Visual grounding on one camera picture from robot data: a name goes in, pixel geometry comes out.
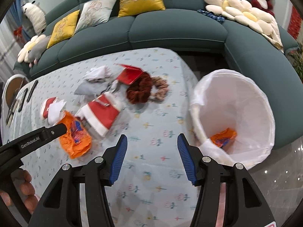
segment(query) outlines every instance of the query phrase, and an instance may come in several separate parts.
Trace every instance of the blue curtain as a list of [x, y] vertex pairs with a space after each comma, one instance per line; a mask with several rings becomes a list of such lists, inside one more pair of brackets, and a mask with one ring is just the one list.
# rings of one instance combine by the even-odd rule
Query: blue curtain
[[[18, 27], [22, 26], [22, 8], [21, 8], [21, 0], [15, 0], [10, 7], [9, 11], [14, 18], [16, 24]], [[22, 37], [25, 42], [28, 42], [31, 40], [30, 36], [27, 34], [27, 32], [22, 28]]]

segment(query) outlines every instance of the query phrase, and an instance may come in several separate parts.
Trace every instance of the white sheer curtain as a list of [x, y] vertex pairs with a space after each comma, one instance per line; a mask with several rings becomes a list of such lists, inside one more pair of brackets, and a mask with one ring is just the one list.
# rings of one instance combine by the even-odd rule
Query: white sheer curtain
[[22, 47], [16, 42], [13, 28], [13, 20], [7, 13], [0, 23], [0, 81], [3, 83], [14, 75], [14, 64]]

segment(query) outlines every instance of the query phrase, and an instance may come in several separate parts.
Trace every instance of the gray plush toy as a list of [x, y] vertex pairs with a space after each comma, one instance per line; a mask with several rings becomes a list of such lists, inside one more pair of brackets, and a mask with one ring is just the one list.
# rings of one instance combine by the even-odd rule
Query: gray plush toy
[[33, 63], [34, 64], [38, 63], [39, 59], [41, 58], [41, 55], [46, 50], [50, 39], [51, 39], [51, 36], [43, 38], [35, 46], [33, 46], [33, 48], [31, 50], [28, 51], [28, 61], [30, 62], [30, 65], [32, 65]]

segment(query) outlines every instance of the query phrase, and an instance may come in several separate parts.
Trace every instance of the white plastic bag liner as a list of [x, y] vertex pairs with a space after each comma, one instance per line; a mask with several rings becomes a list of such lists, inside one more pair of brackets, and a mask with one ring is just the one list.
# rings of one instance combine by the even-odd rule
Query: white plastic bag liner
[[[275, 119], [267, 96], [250, 78], [227, 69], [211, 72], [196, 85], [190, 112], [202, 154], [216, 162], [240, 162], [248, 170], [271, 153]], [[208, 138], [227, 128], [237, 137], [225, 152]]]

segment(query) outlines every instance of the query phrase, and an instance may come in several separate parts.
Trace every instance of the sofa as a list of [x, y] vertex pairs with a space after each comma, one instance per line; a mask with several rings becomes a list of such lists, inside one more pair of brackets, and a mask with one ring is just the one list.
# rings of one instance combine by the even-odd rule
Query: sofa
[[[51, 35], [59, 20], [82, 9], [87, 1], [65, 0], [55, 7], [46, 14], [44, 33]], [[16, 63], [15, 69], [35, 79], [92, 57], [148, 47], [223, 54], [231, 69], [253, 79], [266, 93], [275, 116], [274, 148], [303, 135], [303, 85], [281, 51], [246, 26], [229, 20], [220, 24], [199, 14], [196, 10], [205, 8], [204, 0], [163, 1], [166, 10], [118, 18], [117, 0], [107, 23], [84, 29], [52, 46], [32, 68]], [[298, 48], [282, 27], [280, 33], [285, 54]]]

